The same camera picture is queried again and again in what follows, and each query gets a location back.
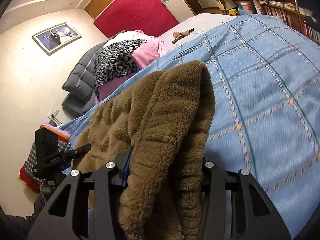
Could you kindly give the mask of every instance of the blue container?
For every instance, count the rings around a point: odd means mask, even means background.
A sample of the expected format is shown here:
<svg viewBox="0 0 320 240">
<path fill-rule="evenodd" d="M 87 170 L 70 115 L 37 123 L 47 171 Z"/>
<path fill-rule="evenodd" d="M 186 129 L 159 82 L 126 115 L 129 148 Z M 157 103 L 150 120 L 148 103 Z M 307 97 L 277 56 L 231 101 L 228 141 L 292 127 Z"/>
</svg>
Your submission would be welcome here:
<svg viewBox="0 0 320 240">
<path fill-rule="evenodd" d="M 239 14 L 246 14 L 241 5 L 238 7 L 238 12 L 239 12 Z"/>
</svg>

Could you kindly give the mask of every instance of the electrical outlet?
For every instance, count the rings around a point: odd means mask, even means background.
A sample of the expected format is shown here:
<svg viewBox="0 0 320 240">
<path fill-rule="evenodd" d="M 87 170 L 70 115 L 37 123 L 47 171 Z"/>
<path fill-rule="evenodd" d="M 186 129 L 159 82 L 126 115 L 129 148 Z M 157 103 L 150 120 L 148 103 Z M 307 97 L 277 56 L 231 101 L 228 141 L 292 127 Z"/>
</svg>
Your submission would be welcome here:
<svg viewBox="0 0 320 240">
<path fill-rule="evenodd" d="M 55 106 L 53 106 L 51 108 L 50 112 L 48 113 L 48 118 L 50 120 L 53 120 L 54 119 L 53 117 L 56 117 L 58 113 L 59 113 L 59 110 Z"/>
</svg>

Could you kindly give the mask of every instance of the framed photo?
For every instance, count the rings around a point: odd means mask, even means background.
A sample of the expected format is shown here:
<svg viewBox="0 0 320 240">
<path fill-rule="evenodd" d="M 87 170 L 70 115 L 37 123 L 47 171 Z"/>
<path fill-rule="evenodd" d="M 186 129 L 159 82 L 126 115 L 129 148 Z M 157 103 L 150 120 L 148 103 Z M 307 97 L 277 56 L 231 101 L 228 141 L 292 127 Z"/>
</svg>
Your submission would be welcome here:
<svg viewBox="0 0 320 240">
<path fill-rule="evenodd" d="M 61 23 L 32 35 L 38 45 L 50 56 L 69 43 L 81 38 L 81 34 L 69 23 Z"/>
</svg>

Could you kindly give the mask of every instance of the brown fleece jacket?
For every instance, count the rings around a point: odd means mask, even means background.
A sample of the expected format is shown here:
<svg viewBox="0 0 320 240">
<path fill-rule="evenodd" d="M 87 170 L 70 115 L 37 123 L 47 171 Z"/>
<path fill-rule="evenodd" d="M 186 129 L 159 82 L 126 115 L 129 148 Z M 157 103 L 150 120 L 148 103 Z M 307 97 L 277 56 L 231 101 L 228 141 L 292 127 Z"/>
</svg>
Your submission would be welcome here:
<svg viewBox="0 0 320 240">
<path fill-rule="evenodd" d="M 134 147 L 118 209 L 128 239 L 196 239 L 214 107 L 208 69 L 192 61 L 145 76 L 92 115 L 76 145 L 92 149 L 78 169 L 96 170 Z"/>
</svg>

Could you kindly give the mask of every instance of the yellow container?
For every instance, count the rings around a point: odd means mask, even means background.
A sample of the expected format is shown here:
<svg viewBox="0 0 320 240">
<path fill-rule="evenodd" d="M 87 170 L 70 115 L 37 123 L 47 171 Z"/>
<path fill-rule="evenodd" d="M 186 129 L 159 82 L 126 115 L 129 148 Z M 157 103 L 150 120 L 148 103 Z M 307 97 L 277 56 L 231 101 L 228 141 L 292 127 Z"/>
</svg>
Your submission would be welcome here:
<svg viewBox="0 0 320 240">
<path fill-rule="evenodd" d="M 229 15 L 238 16 L 239 12 L 236 9 L 229 10 Z"/>
</svg>

